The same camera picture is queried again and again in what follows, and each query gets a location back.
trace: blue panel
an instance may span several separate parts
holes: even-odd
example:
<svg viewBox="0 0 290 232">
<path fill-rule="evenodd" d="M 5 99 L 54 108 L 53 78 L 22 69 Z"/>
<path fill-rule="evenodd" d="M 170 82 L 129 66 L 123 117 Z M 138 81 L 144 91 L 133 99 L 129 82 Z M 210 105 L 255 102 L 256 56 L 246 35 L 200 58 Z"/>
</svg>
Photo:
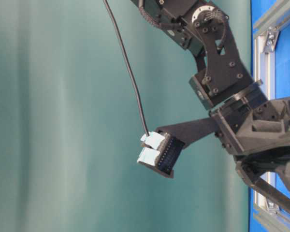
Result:
<svg viewBox="0 0 290 232">
<path fill-rule="evenodd" d="M 276 47 L 276 98 L 290 96 L 290 25 L 278 39 Z M 276 188 L 290 198 L 290 193 L 277 175 Z"/>
<path fill-rule="evenodd" d="M 251 0 L 251 18 L 255 24 L 276 0 Z"/>
<path fill-rule="evenodd" d="M 250 189 L 250 224 L 249 224 L 249 231 L 250 232 L 267 232 L 267 230 L 259 224 L 254 218 L 253 214 L 258 213 L 253 207 L 253 189 Z"/>
</svg>

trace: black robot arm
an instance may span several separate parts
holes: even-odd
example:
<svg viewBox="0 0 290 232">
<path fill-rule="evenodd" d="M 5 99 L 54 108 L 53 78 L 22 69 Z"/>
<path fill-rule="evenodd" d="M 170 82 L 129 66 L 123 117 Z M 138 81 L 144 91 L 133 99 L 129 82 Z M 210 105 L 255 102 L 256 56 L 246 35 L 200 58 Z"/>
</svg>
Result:
<svg viewBox="0 0 290 232">
<path fill-rule="evenodd" d="M 215 132 L 243 181 L 290 213 L 290 199 L 261 175 L 279 174 L 290 191 L 290 97 L 269 101 L 240 60 L 229 17 L 204 0 L 132 0 L 144 18 L 196 60 L 190 85 L 209 118 L 158 127 L 142 138 L 138 162 L 165 177 L 182 149 Z"/>
</svg>

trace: bolt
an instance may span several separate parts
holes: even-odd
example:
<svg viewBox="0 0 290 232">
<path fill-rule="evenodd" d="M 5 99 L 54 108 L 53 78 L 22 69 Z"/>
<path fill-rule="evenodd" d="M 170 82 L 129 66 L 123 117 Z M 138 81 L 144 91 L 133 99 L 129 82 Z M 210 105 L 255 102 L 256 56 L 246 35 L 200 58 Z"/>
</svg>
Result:
<svg viewBox="0 0 290 232">
<path fill-rule="evenodd" d="M 204 96 L 203 94 L 201 93 L 201 91 L 198 90 L 198 96 L 201 100 L 204 100 Z"/>
<path fill-rule="evenodd" d="M 203 80 L 202 80 L 202 84 L 206 85 L 207 83 L 211 82 L 212 78 L 210 76 L 206 76 Z"/>
<path fill-rule="evenodd" d="M 272 33 L 269 33 L 269 39 L 270 39 L 270 40 L 273 40 L 273 39 L 275 39 L 275 35 L 274 35 L 274 34 L 272 34 Z"/>
<path fill-rule="evenodd" d="M 208 32 L 208 28 L 203 28 L 203 29 L 202 29 L 202 32 L 203 32 L 204 34 L 206 34 L 206 33 Z"/>
<path fill-rule="evenodd" d="M 273 41 L 269 40 L 268 42 L 266 42 L 267 46 L 271 46 L 273 44 Z"/>
<path fill-rule="evenodd" d="M 244 76 L 243 74 L 239 73 L 236 77 L 237 77 L 237 79 L 242 79 L 243 76 Z"/>
<path fill-rule="evenodd" d="M 221 133 L 221 132 L 216 132 L 215 133 L 215 136 L 217 137 L 217 138 L 221 138 L 221 137 L 223 137 L 223 133 Z"/>
<path fill-rule="evenodd" d="M 236 64 L 235 64 L 234 61 L 232 61 L 232 62 L 229 63 L 229 66 L 230 66 L 231 68 L 233 68 L 235 65 L 236 65 Z"/>
<path fill-rule="evenodd" d="M 195 22 L 195 23 L 194 23 L 194 26 L 195 26 L 196 28 L 199 28 L 199 27 L 201 26 L 201 23 L 200 23 L 200 22 Z"/>
<path fill-rule="evenodd" d="M 269 207 L 273 208 L 274 207 L 274 203 L 269 201 Z"/>
</svg>

